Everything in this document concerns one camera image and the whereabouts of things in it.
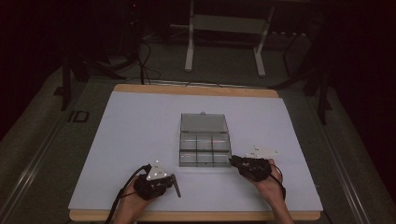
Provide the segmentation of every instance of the cable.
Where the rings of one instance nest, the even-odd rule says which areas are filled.
[[[270,176],[271,176],[271,178],[273,178],[274,180],[275,180],[275,182],[280,186],[280,189],[282,190],[282,194],[283,194],[283,200],[285,200],[286,199],[286,189],[285,189],[285,187],[283,187],[283,185],[282,185],[282,182],[283,182],[283,175],[282,175],[282,172],[280,171],[280,169],[277,167],[277,166],[275,166],[275,165],[273,165],[273,164],[271,164],[272,166],[274,166],[278,171],[279,171],[279,173],[280,173],[280,178],[281,178],[281,180],[279,181],[276,177],[274,177],[272,174],[270,174]]]

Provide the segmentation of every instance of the clear plastic box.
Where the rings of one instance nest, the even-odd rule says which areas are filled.
[[[228,167],[231,154],[224,115],[181,115],[179,166]]]

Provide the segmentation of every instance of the human hand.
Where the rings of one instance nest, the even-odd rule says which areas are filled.
[[[282,174],[276,169],[274,160],[270,159],[269,163],[271,165],[271,175],[280,183],[282,183]],[[246,179],[256,187],[260,195],[271,206],[275,205],[276,203],[284,202],[282,189],[271,176],[260,182],[255,182],[248,178]]]
[[[128,185],[122,195],[128,195],[120,199],[119,209],[117,210],[114,224],[130,224],[133,223],[145,210],[145,208],[152,203],[154,199],[146,201],[140,198],[134,190],[134,182],[138,176],[135,176]]]
[[[282,183],[282,174],[277,170],[274,160],[269,160],[271,165],[271,175],[270,177],[255,182],[247,178],[247,180],[252,183],[256,189],[259,191],[260,195],[267,201],[273,209],[275,221],[278,224],[293,224],[294,221],[291,218],[288,207],[283,199],[283,192],[278,180]]]

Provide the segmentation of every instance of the gray floor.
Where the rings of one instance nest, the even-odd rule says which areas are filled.
[[[185,36],[167,44],[148,37],[150,55],[147,75],[151,84],[177,81],[214,86],[236,85],[263,88],[288,78],[283,50],[289,39],[270,35],[262,53],[267,77],[258,77],[252,49],[211,47],[197,44],[193,71],[184,71],[187,47],[180,44]],[[306,44],[301,39],[295,54]],[[149,54],[143,46],[141,56]],[[52,74],[42,90],[23,113],[0,145],[1,223],[65,223],[67,205],[78,181],[79,173],[90,150],[92,140],[106,108],[112,89],[119,81],[92,76],[88,83],[73,81],[73,102],[61,111],[62,98],[54,96],[61,86],[61,70]],[[132,66],[120,72],[126,83],[139,83],[139,68]],[[316,115],[318,98],[302,93],[304,82],[279,91],[290,117],[318,194],[333,223],[396,223],[396,208],[347,113],[330,89],[327,111],[328,125],[320,124]],[[67,122],[72,110],[89,111],[86,123]],[[24,180],[26,185],[17,185]],[[5,216],[5,207],[13,208]],[[298,223],[331,223],[322,214],[317,221]]]

